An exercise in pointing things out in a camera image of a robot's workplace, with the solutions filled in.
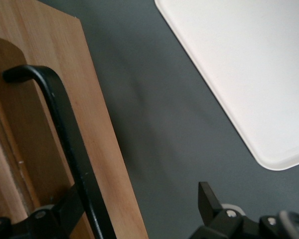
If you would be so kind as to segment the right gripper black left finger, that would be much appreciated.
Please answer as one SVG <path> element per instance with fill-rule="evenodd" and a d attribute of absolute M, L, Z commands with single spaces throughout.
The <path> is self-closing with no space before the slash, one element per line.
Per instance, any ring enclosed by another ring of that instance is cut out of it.
<path fill-rule="evenodd" d="M 84 214 L 75 186 L 55 205 L 34 211 L 21 222 L 0 217 L 0 239 L 68 239 Z"/>

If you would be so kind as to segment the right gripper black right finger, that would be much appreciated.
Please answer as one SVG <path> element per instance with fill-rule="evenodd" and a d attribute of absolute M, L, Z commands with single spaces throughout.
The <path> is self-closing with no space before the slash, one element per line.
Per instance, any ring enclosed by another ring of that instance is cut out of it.
<path fill-rule="evenodd" d="M 207 182 L 198 183 L 203 220 L 192 239 L 299 239 L 299 214 L 280 211 L 253 221 L 235 205 L 221 204 Z"/>

